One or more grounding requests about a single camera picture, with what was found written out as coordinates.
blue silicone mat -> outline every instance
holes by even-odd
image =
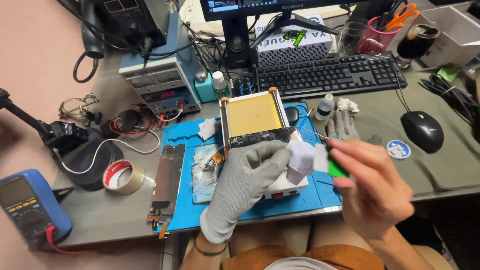
[[[299,103],[295,105],[285,105],[284,107],[295,106],[300,112],[300,125],[307,116],[307,105]],[[185,144],[185,158],[180,180],[179,194],[175,214],[167,227],[167,231],[180,230],[200,226],[200,214],[207,205],[194,205],[192,194],[192,164],[195,147],[217,143],[223,145],[221,132],[212,138],[203,141],[197,133],[200,131],[198,124],[205,119],[191,122],[179,123],[165,128],[163,131],[162,148],[164,145]],[[315,131],[310,119],[307,119],[303,127]],[[306,130],[300,130],[302,139],[311,145],[320,143],[318,135]],[[253,206],[248,212],[240,216],[239,220],[268,217],[293,212],[307,211],[342,204],[341,196],[334,191],[332,177],[324,172],[314,171],[311,176],[307,176],[308,187],[300,194],[286,196],[280,199],[261,200]]]

dark drink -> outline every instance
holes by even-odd
[[[396,48],[398,66],[407,68],[413,59],[422,57],[441,32],[435,23],[414,25]]]

bracelet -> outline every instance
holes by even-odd
[[[193,246],[195,247],[195,249],[196,249],[200,254],[202,254],[203,256],[207,256],[207,257],[218,256],[218,255],[222,254],[222,253],[225,251],[225,249],[227,249],[227,245],[225,244],[225,247],[223,248],[222,251],[218,251],[218,252],[205,252],[205,251],[200,250],[200,249],[197,247],[197,240],[195,240],[195,241],[193,242]]]

hand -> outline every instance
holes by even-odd
[[[382,240],[391,227],[414,213],[411,188],[384,147],[358,140],[330,139],[329,144],[332,157],[354,178],[333,179],[343,197],[345,222],[367,242]]]
[[[360,140],[357,130],[355,130],[355,126],[353,125],[353,117],[350,116],[350,112],[347,109],[336,110],[333,119],[328,120],[327,136],[329,138],[337,136],[341,140]]]
[[[212,201],[200,216],[208,241],[219,244],[231,237],[239,216],[250,210],[285,170],[291,155],[286,146],[281,141],[266,141],[228,151]]]

tape roll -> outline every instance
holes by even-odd
[[[128,181],[119,186],[119,177],[126,169],[132,169],[132,175]],[[144,182],[144,169],[128,160],[117,160],[113,162],[103,174],[103,186],[111,191],[122,194],[130,194],[137,190]]]

